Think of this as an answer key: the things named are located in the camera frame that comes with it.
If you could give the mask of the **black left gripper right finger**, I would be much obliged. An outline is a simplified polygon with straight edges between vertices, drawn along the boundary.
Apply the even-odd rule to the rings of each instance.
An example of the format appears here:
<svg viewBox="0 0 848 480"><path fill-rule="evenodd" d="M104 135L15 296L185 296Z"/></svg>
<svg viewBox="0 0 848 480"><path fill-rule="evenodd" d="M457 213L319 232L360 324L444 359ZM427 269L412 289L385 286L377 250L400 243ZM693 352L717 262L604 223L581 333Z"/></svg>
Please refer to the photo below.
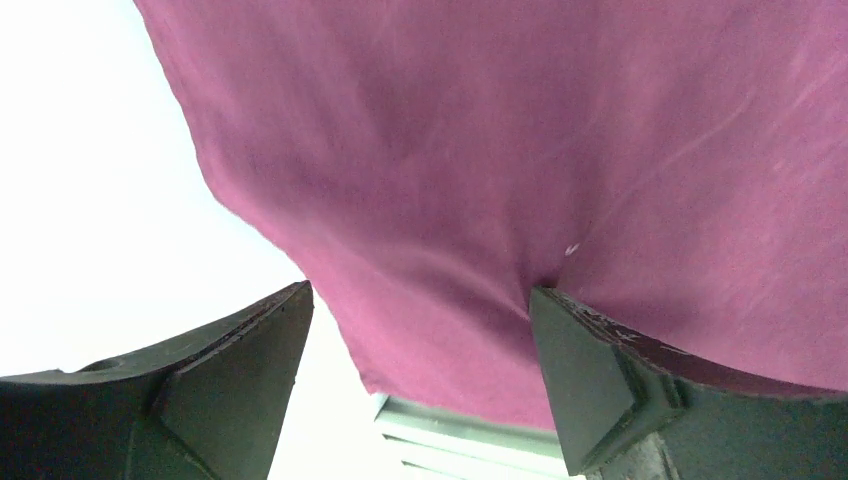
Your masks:
<svg viewBox="0 0 848 480"><path fill-rule="evenodd" d="M535 288L568 471L588 479L843 479L847 396L729 368Z"/></svg>

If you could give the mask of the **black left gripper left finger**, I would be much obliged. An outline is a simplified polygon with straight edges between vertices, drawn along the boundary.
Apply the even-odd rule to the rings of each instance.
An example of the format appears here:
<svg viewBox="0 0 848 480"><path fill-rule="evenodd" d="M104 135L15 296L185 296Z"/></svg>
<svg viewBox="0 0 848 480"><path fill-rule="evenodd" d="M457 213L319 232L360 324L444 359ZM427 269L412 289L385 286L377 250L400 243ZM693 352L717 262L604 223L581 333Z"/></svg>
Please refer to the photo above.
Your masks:
<svg viewBox="0 0 848 480"><path fill-rule="evenodd" d="M1 381L5 479L264 479L314 312L309 282L66 373Z"/></svg>

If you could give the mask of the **purple cloth wrap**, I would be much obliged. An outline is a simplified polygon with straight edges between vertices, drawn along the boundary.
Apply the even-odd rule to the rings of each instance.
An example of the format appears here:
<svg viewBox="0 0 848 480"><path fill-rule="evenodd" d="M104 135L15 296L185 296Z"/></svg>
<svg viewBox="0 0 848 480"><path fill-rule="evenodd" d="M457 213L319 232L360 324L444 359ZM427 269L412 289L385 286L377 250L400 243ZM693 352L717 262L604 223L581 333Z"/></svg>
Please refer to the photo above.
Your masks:
<svg viewBox="0 0 848 480"><path fill-rule="evenodd" d="M847 386L843 1L141 1L214 197L366 388L549 429L555 287Z"/></svg>

